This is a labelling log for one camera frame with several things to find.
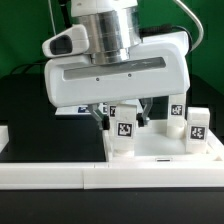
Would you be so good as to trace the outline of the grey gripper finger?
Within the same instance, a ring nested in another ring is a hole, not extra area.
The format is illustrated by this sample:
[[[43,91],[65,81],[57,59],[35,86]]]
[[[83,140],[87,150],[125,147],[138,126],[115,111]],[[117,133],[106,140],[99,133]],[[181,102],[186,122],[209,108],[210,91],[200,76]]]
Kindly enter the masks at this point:
[[[104,115],[100,109],[98,104],[90,104],[88,106],[88,111],[92,115],[92,117],[97,121],[100,130],[109,130],[110,129],[110,121],[107,115]]]
[[[140,104],[143,108],[143,112],[137,114],[137,121],[139,127],[144,127],[148,124],[149,121],[148,115],[153,106],[153,99],[152,98],[140,99]]]

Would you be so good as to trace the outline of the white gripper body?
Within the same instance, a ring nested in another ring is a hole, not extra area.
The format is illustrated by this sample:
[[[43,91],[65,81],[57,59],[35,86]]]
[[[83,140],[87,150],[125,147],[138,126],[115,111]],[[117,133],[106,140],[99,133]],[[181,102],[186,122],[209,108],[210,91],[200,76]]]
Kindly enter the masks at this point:
[[[126,62],[96,66],[86,55],[51,59],[45,66],[49,101],[56,107],[183,94],[190,87],[185,32],[151,36],[130,49]]]

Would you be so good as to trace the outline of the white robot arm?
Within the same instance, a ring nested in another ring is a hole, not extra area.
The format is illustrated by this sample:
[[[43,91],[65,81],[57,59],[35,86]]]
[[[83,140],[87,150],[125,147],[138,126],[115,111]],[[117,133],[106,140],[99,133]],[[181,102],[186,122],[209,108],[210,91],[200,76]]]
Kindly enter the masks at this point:
[[[141,29],[137,0],[71,0],[71,6],[76,22],[42,45],[49,58],[46,89],[54,106],[84,104],[107,129],[100,103],[140,99],[143,112],[134,120],[144,126],[154,97],[187,92],[187,32]]]

